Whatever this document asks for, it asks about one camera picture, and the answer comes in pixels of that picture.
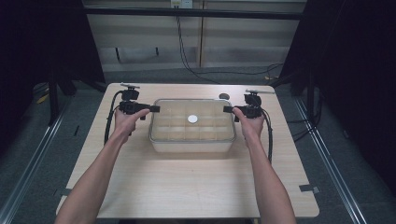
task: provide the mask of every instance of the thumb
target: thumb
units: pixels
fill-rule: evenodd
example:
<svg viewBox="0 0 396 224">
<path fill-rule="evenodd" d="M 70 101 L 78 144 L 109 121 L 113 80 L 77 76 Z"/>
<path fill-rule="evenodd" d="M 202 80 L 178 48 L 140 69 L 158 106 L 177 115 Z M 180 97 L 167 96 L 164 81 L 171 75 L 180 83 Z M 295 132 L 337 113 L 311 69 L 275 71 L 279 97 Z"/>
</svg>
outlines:
<svg viewBox="0 0 396 224">
<path fill-rule="evenodd" d="M 239 120 L 244 121 L 245 120 L 245 115 L 242 113 L 242 111 L 238 107 L 233 108 L 233 113 L 239 118 Z"/>
<path fill-rule="evenodd" d="M 137 119 L 146 116 L 149 113 L 149 109 L 142 109 L 140 111 L 138 111 L 137 113 L 135 113 L 134 115 L 136 116 Z"/>
</svg>

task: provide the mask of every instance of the table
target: table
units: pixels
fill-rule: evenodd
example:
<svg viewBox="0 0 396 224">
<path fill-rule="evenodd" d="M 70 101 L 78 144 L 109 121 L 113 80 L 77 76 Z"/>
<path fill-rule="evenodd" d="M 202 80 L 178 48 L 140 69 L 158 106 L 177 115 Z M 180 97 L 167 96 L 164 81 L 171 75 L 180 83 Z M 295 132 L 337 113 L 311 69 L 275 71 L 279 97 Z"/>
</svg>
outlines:
<svg viewBox="0 0 396 224">
<path fill-rule="evenodd" d="M 273 166 L 289 193 L 297 217 L 315 217 L 318 205 L 308 185 L 304 167 L 273 88 L 268 86 L 134 84 L 140 87 L 137 102 L 157 99 L 215 99 L 230 95 L 233 105 L 244 105 L 246 89 L 260 94 L 262 107 L 271 117 L 274 134 Z M 110 84 L 92 123 L 67 184 L 71 189 L 103 147 L 106 117 L 113 95 L 125 90 Z M 137 122 L 136 131 L 122 147 L 98 217 L 101 218 L 233 218 L 259 217 L 253 174 L 240 123 L 227 153 L 158 153 L 149 141 L 151 115 Z M 268 146 L 263 129 L 262 143 Z"/>
</svg>

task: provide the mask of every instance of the container lid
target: container lid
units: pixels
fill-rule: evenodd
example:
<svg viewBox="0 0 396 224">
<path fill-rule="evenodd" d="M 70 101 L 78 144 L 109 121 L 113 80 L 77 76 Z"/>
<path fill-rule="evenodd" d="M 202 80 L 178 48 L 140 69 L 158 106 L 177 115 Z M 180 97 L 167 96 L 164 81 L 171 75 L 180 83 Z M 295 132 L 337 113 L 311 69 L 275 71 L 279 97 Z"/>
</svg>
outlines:
<svg viewBox="0 0 396 224">
<path fill-rule="evenodd" d="M 152 142 L 232 142 L 235 139 L 233 115 L 223 112 L 230 102 L 221 99 L 160 99 L 155 105 L 149 137 Z"/>
</svg>

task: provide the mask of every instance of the small round object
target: small round object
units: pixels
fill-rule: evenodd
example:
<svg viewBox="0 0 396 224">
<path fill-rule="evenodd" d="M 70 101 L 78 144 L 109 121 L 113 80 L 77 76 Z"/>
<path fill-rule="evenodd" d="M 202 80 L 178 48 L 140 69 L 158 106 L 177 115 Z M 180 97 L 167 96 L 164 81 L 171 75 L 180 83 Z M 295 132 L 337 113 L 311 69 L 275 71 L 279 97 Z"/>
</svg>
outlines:
<svg viewBox="0 0 396 224">
<path fill-rule="evenodd" d="M 219 95 L 219 98 L 222 99 L 222 100 L 230 100 L 230 95 L 227 94 L 227 93 L 221 93 Z"/>
<path fill-rule="evenodd" d="M 196 123 L 198 121 L 198 117 L 196 115 L 189 115 L 187 120 L 189 121 L 189 123 Z"/>
</svg>

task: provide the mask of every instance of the outlet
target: outlet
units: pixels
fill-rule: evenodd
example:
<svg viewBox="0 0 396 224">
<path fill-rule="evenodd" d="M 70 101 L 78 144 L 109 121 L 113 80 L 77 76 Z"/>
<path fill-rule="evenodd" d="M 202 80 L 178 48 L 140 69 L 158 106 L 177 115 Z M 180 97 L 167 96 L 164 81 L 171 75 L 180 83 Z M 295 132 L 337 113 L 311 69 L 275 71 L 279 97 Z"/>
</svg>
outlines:
<svg viewBox="0 0 396 224">
<path fill-rule="evenodd" d="M 171 8 L 179 8 L 181 7 L 181 1 L 171 0 Z"/>
<path fill-rule="evenodd" d="M 181 0 L 182 8 L 192 8 L 192 0 Z"/>
</svg>

